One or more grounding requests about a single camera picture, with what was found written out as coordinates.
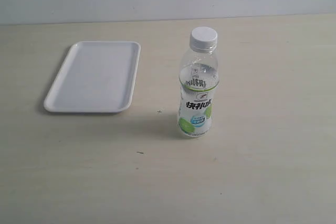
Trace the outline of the clear plastic drink bottle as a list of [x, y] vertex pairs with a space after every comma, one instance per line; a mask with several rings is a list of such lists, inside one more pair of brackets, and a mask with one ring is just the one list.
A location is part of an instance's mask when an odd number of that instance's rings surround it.
[[181, 60], [177, 119], [179, 128], [189, 137], [200, 137], [211, 128], [213, 99], [219, 84], [216, 47], [214, 42], [204, 48], [190, 44]]

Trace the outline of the white bottle cap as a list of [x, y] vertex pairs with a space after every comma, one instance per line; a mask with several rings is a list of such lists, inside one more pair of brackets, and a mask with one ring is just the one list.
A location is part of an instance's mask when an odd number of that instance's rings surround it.
[[190, 47], [208, 50], [217, 46], [217, 31], [210, 27], [196, 27], [190, 34]]

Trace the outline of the white rectangular plastic tray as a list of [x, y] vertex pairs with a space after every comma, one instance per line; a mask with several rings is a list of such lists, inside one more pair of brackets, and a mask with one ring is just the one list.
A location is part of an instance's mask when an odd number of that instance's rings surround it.
[[141, 46], [80, 41], [64, 58], [44, 100], [51, 113], [119, 113], [132, 102]]

